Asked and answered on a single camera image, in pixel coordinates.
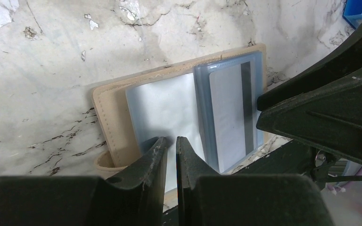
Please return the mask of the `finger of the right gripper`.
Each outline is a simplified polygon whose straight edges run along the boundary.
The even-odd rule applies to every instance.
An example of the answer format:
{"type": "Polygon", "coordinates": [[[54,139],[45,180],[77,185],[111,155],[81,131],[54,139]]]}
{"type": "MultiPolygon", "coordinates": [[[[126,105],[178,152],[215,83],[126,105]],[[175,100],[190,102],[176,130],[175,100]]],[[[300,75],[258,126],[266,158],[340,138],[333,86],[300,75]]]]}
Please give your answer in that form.
{"type": "Polygon", "coordinates": [[[263,111],[256,126],[362,164],[362,68],[263,111]]]}
{"type": "Polygon", "coordinates": [[[279,102],[318,89],[360,68],[362,68],[362,24],[322,60],[258,97],[257,109],[264,111],[279,102]]]}

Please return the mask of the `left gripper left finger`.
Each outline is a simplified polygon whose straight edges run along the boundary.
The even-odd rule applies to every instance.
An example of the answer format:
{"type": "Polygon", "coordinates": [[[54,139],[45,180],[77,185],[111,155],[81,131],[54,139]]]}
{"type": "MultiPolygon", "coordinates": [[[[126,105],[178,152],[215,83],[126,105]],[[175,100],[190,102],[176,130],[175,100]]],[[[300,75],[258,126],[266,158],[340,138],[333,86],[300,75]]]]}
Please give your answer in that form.
{"type": "Polygon", "coordinates": [[[159,226],[168,142],[160,137],[136,162],[99,176],[0,177],[0,226],[159,226]]]}

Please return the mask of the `silver credit card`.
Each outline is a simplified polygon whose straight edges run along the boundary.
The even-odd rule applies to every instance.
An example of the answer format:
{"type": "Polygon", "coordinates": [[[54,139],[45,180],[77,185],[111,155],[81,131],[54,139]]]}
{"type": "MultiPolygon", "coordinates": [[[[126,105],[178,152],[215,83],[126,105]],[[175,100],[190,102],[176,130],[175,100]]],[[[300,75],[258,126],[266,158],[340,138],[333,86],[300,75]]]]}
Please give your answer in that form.
{"type": "Polygon", "coordinates": [[[251,64],[212,72],[209,81],[218,165],[224,173],[255,150],[251,64]]]}

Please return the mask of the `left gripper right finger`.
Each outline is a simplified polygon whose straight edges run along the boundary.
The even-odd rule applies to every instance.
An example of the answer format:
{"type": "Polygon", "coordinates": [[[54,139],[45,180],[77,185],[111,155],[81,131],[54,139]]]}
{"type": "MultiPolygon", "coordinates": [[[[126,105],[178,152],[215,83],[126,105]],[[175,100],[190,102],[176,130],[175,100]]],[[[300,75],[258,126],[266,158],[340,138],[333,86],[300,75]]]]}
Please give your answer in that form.
{"type": "Polygon", "coordinates": [[[179,225],[332,226],[312,181],[314,150],[290,141],[231,175],[205,163],[185,137],[176,141],[179,225]]]}

